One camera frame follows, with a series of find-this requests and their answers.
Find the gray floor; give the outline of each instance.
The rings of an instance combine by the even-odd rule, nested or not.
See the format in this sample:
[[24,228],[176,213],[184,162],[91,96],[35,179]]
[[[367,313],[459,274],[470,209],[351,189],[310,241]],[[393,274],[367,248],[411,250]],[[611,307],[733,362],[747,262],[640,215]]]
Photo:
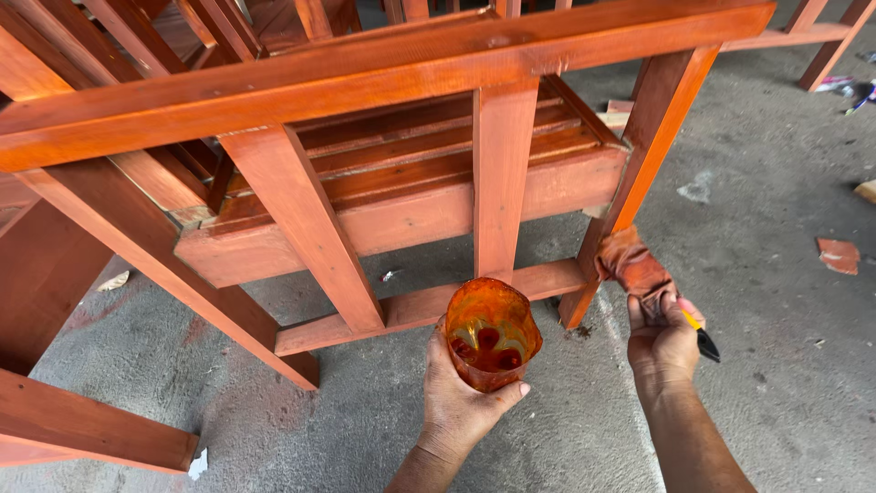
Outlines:
[[[793,3],[783,3],[777,24]],[[842,8],[831,4],[827,17]],[[876,65],[853,56],[869,49],[873,23],[834,73],[876,76]],[[815,237],[850,239],[876,256],[876,206],[851,193],[876,178],[876,107],[844,117],[849,100],[797,89],[815,51],[720,55],[636,223],[709,318],[724,362],[703,361],[696,385],[758,489],[872,491],[876,266],[832,272]],[[599,109],[627,97],[637,69],[629,62],[565,79]],[[677,192],[697,177],[706,204]],[[523,225],[518,265],[573,255],[586,223],[568,214]],[[363,264],[380,297],[461,280],[472,269],[471,238]],[[378,282],[395,268],[404,270]],[[307,274],[246,289],[282,323],[330,310]],[[545,338],[527,375],[533,391],[476,447],[453,491],[661,490],[625,362],[622,300],[616,286],[598,294],[588,338],[564,332],[549,302],[533,305]],[[306,393],[135,273],[83,300],[32,377],[198,432],[209,470],[193,482],[68,461],[0,470],[0,492],[380,490],[419,431],[429,331],[316,351],[322,386]]]

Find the forearm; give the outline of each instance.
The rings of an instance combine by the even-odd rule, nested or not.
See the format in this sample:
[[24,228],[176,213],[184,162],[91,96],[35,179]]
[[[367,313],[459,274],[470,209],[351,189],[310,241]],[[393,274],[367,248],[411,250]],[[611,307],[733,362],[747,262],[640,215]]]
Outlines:
[[637,379],[636,388],[669,493],[755,491],[692,383],[655,386]]
[[454,454],[440,446],[436,448],[435,440],[424,431],[384,492],[442,493],[450,486],[466,455],[467,451]]

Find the yellow brush handle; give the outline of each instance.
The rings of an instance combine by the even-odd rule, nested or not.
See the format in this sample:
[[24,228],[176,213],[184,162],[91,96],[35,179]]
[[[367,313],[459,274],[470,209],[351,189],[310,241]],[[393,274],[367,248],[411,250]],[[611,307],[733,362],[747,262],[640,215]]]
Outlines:
[[684,317],[688,320],[688,323],[690,324],[691,327],[694,328],[695,331],[698,331],[698,330],[703,328],[703,326],[700,325],[700,323],[697,322],[696,319],[693,318],[693,316],[690,315],[687,311],[682,310],[682,313],[684,313]]

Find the hand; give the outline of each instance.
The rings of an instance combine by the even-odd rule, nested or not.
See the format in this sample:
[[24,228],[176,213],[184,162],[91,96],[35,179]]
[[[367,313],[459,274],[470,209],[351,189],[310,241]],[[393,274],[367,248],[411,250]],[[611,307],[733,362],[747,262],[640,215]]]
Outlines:
[[443,330],[444,317],[438,320],[426,349],[425,422],[417,447],[445,461],[462,463],[530,387],[525,382],[511,382],[490,394],[472,389],[453,366]]
[[626,356],[630,361],[639,393],[658,392],[677,383],[690,385],[700,352],[696,346],[696,331],[684,317],[682,309],[705,328],[706,321],[688,299],[665,293],[661,310],[668,326],[648,326],[639,300],[628,297],[630,341]]

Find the wooden slat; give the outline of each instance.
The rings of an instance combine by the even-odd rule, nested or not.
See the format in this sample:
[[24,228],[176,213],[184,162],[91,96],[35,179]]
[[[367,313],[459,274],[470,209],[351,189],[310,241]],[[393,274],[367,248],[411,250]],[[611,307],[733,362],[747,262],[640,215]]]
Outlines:
[[428,0],[402,0],[405,7],[405,21],[417,22],[429,19]]
[[651,57],[642,81],[647,89],[636,99],[624,132],[633,151],[618,194],[605,219],[590,221],[578,252],[587,287],[563,295],[560,301],[560,317],[567,328],[581,323],[599,286],[593,264],[599,240],[632,224],[717,52],[718,46],[707,46]]
[[351,330],[383,329],[377,298],[298,136],[273,125],[219,140]]
[[207,27],[219,45],[227,52],[234,53],[235,61],[258,60],[262,51],[261,43],[246,22],[244,14],[230,3],[233,0],[187,1],[201,24]]
[[45,200],[0,228],[0,368],[31,372],[111,256]]
[[2,369],[0,439],[177,474],[198,445],[192,433]]
[[[574,259],[553,261],[513,272],[511,284],[530,300],[575,291],[586,280]],[[292,354],[376,335],[434,324],[447,311],[447,303],[463,284],[452,282],[380,300],[386,313],[386,328],[379,333],[352,332],[338,315],[329,315],[277,333],[276,353]]]
[[188,67],[161,38],[132,0],[82,0],[120,45],[152,77],[187,72]]
[[[600,3],[483,22],[477,29],[450,25],[338,49],[317,47],[251,68],[232,65],[50,96],[26,106],[13,103],[0,113],[0,170],[116,154],[256,128],[265,121],[318,118],[723,43],[759,34],[773,7],[743,0],[720,5],[680,0],[652,9],[635,1]],[[639,42],[626,42],[630,36]],[[491,39],[508,39],[509,44],[494,49]],[[414,78],[421,83],[411,84]],[[45,146],[47,140],[53,144]]]
[[9,0],[22,17],[98,85],[141,79],[110,41],[67,0]]
[[311,40],[326,39],[332,37],[329,17],[322,7],[321,0],[294,0],[298,18],[304,25],[304,32]]
[[0,2],[0,36],[3,36],[4,46],[4,57],[0,59],[0,68],[3,69],[0,91],[13,101],[59,94],[71,87],[95,87],[85,74],[3,2]]
[[243,289],[215,289],[173,255],[176,226],[106,158],[19,173],[49,203],[268,366],[315,389],[310,354],[274,356],[277,322]]
[[846,9],[843,16],[839,19],[839,24],[848,25],[849,31],[845,34],[845,38],[839,41],[830,41],[824,43],[822,48],[818,50],[815,59],[809,64],[803,77],[800,78],[800,87],[811,92],[814,91],[824,77],[830,73],[830,70],[843,55],[845,49],[851,44],[851,41],[858,34],[858,31],[864,27],[867,19],[876,9],[876,0],[854,0],[849,8]]
[[[531,163],[526,175],[522,220],[602,206],[614,197],[626,161],[625,151],[594,147],[570,153],[566,159],[562,157]],[[470,156],[467,163],[470,171]],[[359,256],[471,233],[474,202],[469,176],[464,182],[339,211],[338,221]],[[364,175],[349,179],[361,181]],[[267,215],[224,227],[187,228],[175,253],[215,286],[305,268]]]
[[727,41],[721,46],[722,52],[748,50],[752,48],[770,48],[773,46],[804,45],[807,43],[823,43],[844,39],[848,36],[848,25],[820,22],[812,25],[807,31],[784,32],[777,29],[767,29],[760,36],[748,39]]
[[475,277],[510,282],[539,79],[475,91]]
[[788,21],[788,26],[785,27],[785,32],[796,34],[808,31],[826,4],[827,0],[800,0],[797,9],[791,15],[791,20]]

